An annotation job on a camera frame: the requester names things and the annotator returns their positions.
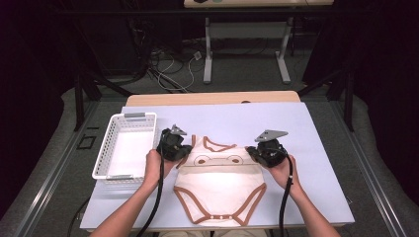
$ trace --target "white plastic basket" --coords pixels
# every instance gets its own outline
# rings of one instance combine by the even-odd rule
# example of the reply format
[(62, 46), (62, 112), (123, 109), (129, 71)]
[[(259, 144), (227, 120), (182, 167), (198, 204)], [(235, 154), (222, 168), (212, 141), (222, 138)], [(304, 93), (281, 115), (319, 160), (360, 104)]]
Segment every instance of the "white plastic basket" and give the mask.
[(139, 183), (144, 178), (145, 155), (156, 147), (155, 113), (111, 117), (92, 173), (105, 183)]

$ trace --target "human hand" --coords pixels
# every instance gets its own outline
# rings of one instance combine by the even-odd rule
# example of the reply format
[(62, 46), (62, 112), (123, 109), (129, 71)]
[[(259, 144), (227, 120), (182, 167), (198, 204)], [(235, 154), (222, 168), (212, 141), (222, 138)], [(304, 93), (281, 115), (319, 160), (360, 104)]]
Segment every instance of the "human hand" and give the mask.
[[(160, 179), (161, 156), (155, 149), (152, 149), (148, 152), (145, 158), (145, 175), (142, 183), (157, 186), (158, 180)], [(164, 159), (164, 178), (167, 177), (177, 163), (178, 162), (172, 162)]]
[[(293, 158), (292, 155), (290, 155), (290, 159), (293, 162), (293, 185), (292, 189), (295, 189), (295, 187), (300, 188), (299, 179), (298, 179), (298, 173), (296, 172), (296, 161), (295, 158)], [(285, 189), (287, 186), (287, 181), (290, 176), (290, 161), (289, 159), (285, 159), (281, 164), (272, 167), (267, 168), (265, 167), (271, 173), (274, 180), (278, 183), (281, 188)]]

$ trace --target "cartoon face print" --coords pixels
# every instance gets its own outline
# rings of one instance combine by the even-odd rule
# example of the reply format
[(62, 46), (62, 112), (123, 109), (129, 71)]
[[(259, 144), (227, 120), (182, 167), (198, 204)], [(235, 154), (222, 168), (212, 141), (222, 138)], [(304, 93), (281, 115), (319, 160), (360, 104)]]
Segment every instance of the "cartoon face print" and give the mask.
[(243, 158), (238, 155), (230, 155), (228, 157), (209, 157), (207, 155), (200, 155), (195, 158), (195, 166), (222, 166), (222, 165), (242, 165)]

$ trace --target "black curtain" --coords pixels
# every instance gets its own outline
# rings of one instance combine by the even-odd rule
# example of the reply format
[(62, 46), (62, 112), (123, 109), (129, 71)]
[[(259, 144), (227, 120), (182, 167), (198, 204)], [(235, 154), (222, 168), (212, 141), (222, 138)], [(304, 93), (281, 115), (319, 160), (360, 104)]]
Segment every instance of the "black curtain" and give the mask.
[[(48, 13), (60, 1), (0, 3), (0, 216), (9, 208), (49, 143), (73, 87), (78, 63), (98, 69), (92, 52)], [(72, 42), (62, 43), (62, 37)]]
[[(419, 204), (417, 4), (339, 0), (333, 7), (377, 11), (360, 18), (327, 19), (303, 81), (313, 84), (352, 62), (355, 94), (369, 106), (379, 154), (401, 187)], [(331, 80), (332, 86), (338, 79)]]

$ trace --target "white tabletop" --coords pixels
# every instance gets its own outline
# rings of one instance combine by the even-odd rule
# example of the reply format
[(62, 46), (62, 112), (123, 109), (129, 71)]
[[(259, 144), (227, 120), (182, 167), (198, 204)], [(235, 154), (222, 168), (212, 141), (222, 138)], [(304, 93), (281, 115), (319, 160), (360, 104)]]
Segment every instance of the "white tabletop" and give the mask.
[(228, 8), (228, 7), (295, 7), (332, 5), (333, 0), (208, 0), (198, 3), (185, 0), (186, 8)]
[[(265, 129), (284, 130), (289, 135), (279, 138), (297, 163), (301, 184), (308, 196), (336, 225), (353, 223), (354, 217), (340, 188), (336, 175), (317, 134), (305, 103), (251, 103), (200, 106), (124, 107), (122, 113), (157, 113), (160, 129), (176, 123), (188, 132), (183, 144), (191, 144), (191, 135), (207, 135), (221, 144), (256, 146), (254, 139)], [(185, 210), (173, 192), (177, 171), (174, 169), (165, 179), (162, 199), (149, 230), (200, 229), (191, 223)], [(249, 226), (266, 228), (278, 226), (278, 216), (284, 190), (264, 170), (268, 186), (256, 207)], [(95, 229), (107, 216), (118, 208), (138, 187), (136, 185), (106, 185), (97, 182), (87, 206), (81, 228)], [(133, 228), (140, 228), (154, 205), (154, 192)], [(285, 225), (302, 225), (303, 221), (295, 203), (289, 199), (285, 212)]]

